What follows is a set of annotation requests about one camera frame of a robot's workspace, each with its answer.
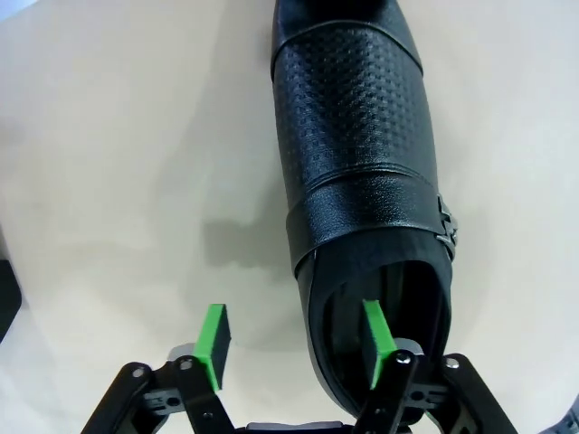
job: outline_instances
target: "green pad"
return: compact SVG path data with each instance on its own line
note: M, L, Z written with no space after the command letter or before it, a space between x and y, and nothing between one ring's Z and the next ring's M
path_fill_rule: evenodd
M195 343L193 357L205 366L214 392L222 388L225 359L231 340L225 305L210 305L201 334Z
M365 324L362 333L362 354L370 389L378 384L385 360L396 351L396 342L390 333L384 312L377 300L364 300Z

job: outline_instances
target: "white table surface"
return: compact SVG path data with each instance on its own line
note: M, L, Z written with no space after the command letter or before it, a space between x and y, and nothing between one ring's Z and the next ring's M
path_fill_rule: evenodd
M448 350L537 433L579 392L579 2L401 4L460 220ZM272 9L42 0L0 23L0 222L25 297L0 344L2 432L79 432L123 364L160 366L213 302L236 424L349 420L290 273Z

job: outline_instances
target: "screw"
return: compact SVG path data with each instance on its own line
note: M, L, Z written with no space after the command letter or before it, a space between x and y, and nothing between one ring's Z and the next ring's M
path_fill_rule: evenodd
M193 363L190 360L183 360L179 364L179 369L181 369L181 371L186 371L187 369L191 369L192 367Z
M448 359L446 359L446 366L451 369L457 369L460 366L460 363L458 360L449 357Z
M410 355L406 353L400 353L396 356L396 361L400 364L408 364L411 360Z
M135 378L141 377L144 373L145 370L143 368L137 368L135 371L133 371L133 377Z

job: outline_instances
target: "white surface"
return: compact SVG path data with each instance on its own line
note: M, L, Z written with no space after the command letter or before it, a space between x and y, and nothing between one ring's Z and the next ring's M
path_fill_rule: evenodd
M579 3L402 5L461 226L449 351L535 433L579 392ZM0 221L26 299L0 344L3 432L79 432L124 363L159 366L212 302L235 423L347 420L290 275L272 7L44 0L0 23Z

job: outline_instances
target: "metal buckle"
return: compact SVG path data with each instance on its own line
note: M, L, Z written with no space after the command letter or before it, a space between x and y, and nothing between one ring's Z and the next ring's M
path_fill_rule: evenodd
M449 258L451 261L453 261L456 253L456 244L458 241L459 224L452 216L451 211L449 210L448 206L446 206L446 203L444 203L440 194L438 195L438 210L441 214L441 222L442 226L444 227L444 234L436 235L436 239L444 244L444 247L446 247L446 251L449 254Z

